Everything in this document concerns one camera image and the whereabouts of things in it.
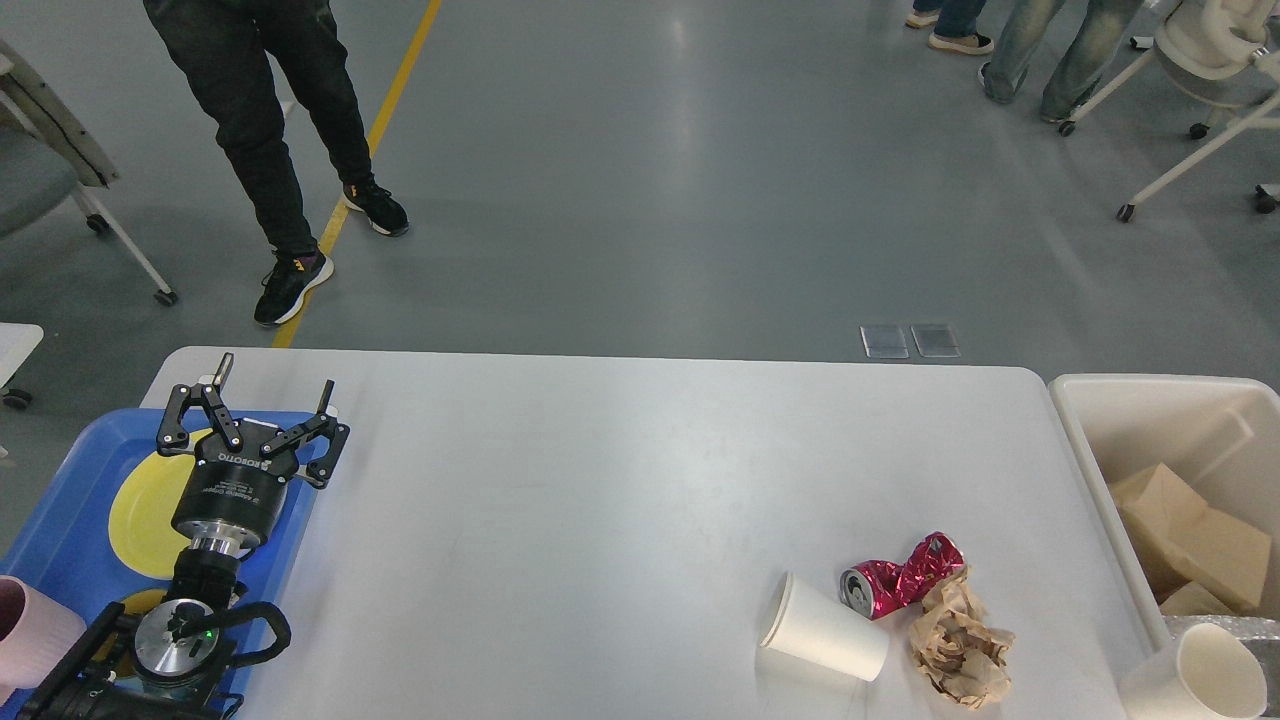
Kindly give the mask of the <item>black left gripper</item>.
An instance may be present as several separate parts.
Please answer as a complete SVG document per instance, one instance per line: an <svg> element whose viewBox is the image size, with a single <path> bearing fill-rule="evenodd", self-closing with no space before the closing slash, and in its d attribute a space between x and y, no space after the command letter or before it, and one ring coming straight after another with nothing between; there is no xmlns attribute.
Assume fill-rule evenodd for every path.
<svg viewBox="0 0 1280 720"><path fill-rule="evenodd" d="M289 478L302 477L314 488L328 487L349 437L349 427L329 409L335 386L329 379L308 420L279 434L274 428L238 430L220 395L233 363L234 354L224 354L210 382L172 388L156 434L156 452L161 456L192 454L192 439L183 419L192 407L201 409L214 432L195 446L197 464L175 506L172 527L191 539L214 524L233 527L233 536L243 547L257 547L270 538ZM317 437L328 442L326 452L300 469L296 451Z"/></svg>

